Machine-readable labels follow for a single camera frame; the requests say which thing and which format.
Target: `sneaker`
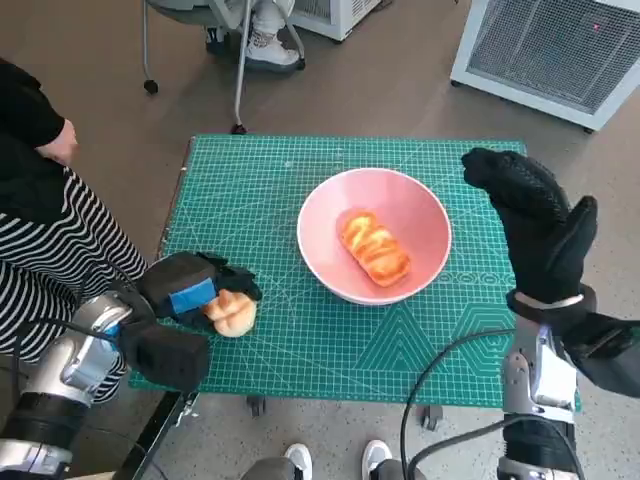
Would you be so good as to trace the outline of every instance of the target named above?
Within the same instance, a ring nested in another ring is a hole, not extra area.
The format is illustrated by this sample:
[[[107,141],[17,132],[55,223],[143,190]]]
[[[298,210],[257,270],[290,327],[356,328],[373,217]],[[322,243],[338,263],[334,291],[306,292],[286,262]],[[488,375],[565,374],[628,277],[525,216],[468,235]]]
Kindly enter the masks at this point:
[[[369,480],[371,472],[385,460],[391,460],[391,450],[382,440],[372,440],[365,447],[362,454],[362,480]]]
[[[286,49],[277,35],[253,31],[247,45],[247,68],[272,72],[291,72],[298,67],[300,54]]]
[[[311,480],[312,477],[312,464],[311,464],[311,453],[306,445],[301,443],[294,443],[287,451],[284,453],[284,456],[291,460],[296,467],[298,467],[302,471],[303,480]]]

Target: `pastry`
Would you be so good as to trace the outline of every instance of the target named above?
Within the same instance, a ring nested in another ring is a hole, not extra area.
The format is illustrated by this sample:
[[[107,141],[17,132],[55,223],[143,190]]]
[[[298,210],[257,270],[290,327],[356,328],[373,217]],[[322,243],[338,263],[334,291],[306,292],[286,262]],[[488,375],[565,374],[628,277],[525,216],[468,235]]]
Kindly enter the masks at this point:
[[[374,213],[357,211],[348,215],[339,233],[342,245],[381,287],[393,285],[409,273],[409,255]]]
[[[256,310],[256,302],[244,293],[224,289],[202,309],[216,331],[224,337],[241,337],[251,330]]]

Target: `air conditioner unit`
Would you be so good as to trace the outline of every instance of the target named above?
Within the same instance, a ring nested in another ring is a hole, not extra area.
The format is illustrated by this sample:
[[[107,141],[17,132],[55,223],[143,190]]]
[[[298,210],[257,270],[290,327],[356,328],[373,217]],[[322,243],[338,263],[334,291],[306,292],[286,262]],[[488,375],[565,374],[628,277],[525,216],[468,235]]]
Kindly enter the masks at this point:
[[[291,20],[297,27],[342,42],[381,0],[296,0]]]
[[[599,130],[640,84],[640,0],[473,0],[451,80]]]

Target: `green cutting mat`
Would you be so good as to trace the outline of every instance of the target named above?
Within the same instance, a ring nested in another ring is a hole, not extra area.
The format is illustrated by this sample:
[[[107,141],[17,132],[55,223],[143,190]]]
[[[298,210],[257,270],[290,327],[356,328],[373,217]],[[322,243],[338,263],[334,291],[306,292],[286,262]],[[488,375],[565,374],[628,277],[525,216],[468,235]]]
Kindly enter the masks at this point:
[[[453,339],[513,325],[513,286],[502,227],[460,157],[474,146],[524,153],[517,142],[201,135],[193,139],[165,254],[215,251],[257,273],[264,292],[255,329],[211,336],[204,392],[404,402],[418,374]],[[356,167],[388,167],[427,185],[452,223],[453,247],[423,292],[389,307],[349,304],[303,263],[298,211],[323,180]],[[508,337],[453,353],[420,403],[500,407]],[[159,388],[139,374],[134,387]]]

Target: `pink bowl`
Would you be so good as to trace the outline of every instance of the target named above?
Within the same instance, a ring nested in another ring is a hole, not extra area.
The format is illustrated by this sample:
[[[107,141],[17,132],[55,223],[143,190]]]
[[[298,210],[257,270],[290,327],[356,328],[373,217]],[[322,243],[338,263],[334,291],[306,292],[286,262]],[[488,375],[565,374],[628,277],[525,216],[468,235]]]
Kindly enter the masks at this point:
[[[405,248],[411,272],[379,287],[342,246],[337,222],[355,208],[374,212]],[[388,305],[429,285],[451,249],[451,225],[436,196],[417,180],[384,168],[339,173],[318,185],[298,216],[298,246],[309,269],[329,290],[353,303]]]

